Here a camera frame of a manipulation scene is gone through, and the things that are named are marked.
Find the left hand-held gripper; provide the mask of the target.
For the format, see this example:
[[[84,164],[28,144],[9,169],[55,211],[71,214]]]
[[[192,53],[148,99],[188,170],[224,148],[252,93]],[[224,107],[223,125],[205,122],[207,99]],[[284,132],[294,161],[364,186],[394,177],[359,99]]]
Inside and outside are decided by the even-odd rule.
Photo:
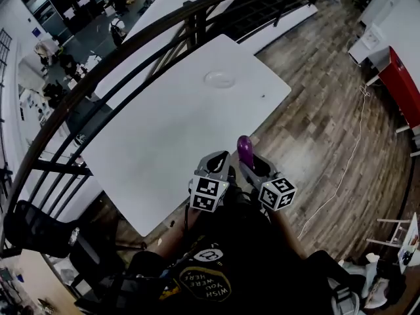
[[[213,152],[201,159],[188,183],[190,207],[214,213],[229,187],[230,153]]]

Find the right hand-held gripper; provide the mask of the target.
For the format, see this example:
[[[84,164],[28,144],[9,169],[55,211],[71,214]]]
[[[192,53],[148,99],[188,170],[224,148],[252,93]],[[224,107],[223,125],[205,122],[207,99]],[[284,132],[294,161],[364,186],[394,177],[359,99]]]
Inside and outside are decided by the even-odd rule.
[[[240,171],[258,192],[257,199],[265,209],[279,211],[292,204],[296,187],[264,157],[253,155],[253,166],[239,160]]]

